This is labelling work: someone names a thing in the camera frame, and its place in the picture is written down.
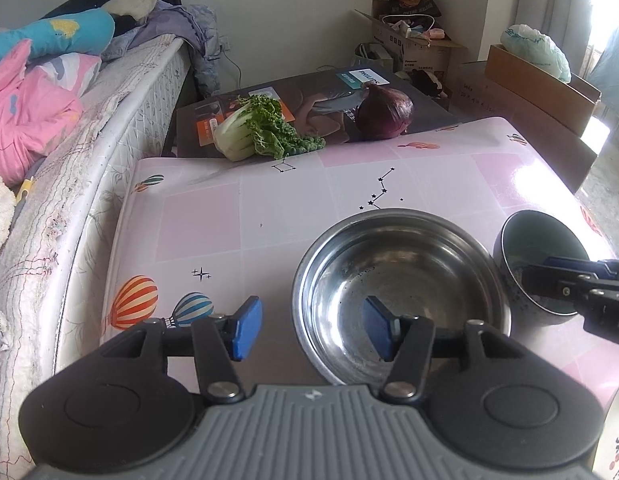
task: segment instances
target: pink tablecloth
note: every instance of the pink tablecloth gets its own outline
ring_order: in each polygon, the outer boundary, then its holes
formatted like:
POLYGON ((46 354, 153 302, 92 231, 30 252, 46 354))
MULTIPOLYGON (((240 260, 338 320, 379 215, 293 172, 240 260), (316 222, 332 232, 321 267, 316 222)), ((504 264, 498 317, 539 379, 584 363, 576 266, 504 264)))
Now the pink tablecloth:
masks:
MULTIPOLYGON (((133 276, 147 276, 152 316, 169 317, 201 292, 231 313, 251 295, 264 304, 247 383, 321 383, 296 341, 289 300, 296 266, 341 219, 370 208, 428 211, 460 225, 491 251, 505 219, 525 208, 563 221, 592 260, 611 258, 605 237, 534 149, 490 118, 374 143, 330 146, 285 161, 152 158, 134 172, 113 249, 105 315, 133 276)), ((103 320, 104 338, 118 329, 103 320)), ((605 405, 619 386, 619 346, 574 317, 558 326, 514 324, 513 336, 583 382, 605 405)), ((192 363, 170 374, 196 389, 192 363)))

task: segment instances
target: onion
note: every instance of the onion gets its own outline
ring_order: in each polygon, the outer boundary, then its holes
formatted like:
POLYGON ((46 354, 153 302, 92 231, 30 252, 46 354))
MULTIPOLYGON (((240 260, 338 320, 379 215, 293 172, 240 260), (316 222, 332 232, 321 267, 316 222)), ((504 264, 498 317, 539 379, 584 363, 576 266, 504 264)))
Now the onion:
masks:
POLYGON ((368 85, 369 95, 356 110, 356 127, 364 140, 397 137, 412 122, 414 103, 400 90, 368 85))

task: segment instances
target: blue pillow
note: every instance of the blue pillow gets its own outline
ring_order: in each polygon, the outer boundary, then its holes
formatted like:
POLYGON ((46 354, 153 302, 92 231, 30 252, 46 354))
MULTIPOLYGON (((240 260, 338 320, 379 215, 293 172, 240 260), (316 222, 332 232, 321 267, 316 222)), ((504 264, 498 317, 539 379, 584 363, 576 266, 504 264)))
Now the blue pillow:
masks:
POLYGON ((103 9, 39 20, 23 28, 0 32, 0 60, 25 39, 32 40, 29 61, 68 52, 98 56, 112 41, 113 29, 113 18, 103 9))

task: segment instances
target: white plastic bag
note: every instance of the white plastic bag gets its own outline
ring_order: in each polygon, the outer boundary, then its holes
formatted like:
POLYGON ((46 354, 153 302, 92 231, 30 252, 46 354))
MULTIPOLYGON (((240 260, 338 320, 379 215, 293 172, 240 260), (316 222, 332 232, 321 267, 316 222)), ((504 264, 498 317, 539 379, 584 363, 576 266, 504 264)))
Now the white plastic bag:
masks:
POLYGON ((512 25, 501 35, 501 43, 514 56, 523 58, 564 83, 572 80, 569 63, 549 36, 528 25, 512 25))

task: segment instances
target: power cord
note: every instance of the power cord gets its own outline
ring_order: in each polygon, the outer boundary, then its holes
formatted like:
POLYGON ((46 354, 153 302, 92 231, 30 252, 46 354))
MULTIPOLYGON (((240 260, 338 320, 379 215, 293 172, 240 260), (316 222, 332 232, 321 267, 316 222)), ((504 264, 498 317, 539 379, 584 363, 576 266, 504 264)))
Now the power cord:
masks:
POLYGON ((228 62, 230 62, 232 65, 234 65, 238 69, 238 88, 237 88, 237 90, 240 90, 242 88, 241 81, 243 80, 243 71, 240 70, 240 67, 235 62, 233 62, 230 59, 230 57, 227 55, 227 52, 225 52, 224 48, 222 49, 222 53, 223 53, 223 56, 225 56, 227 58, 228 62))

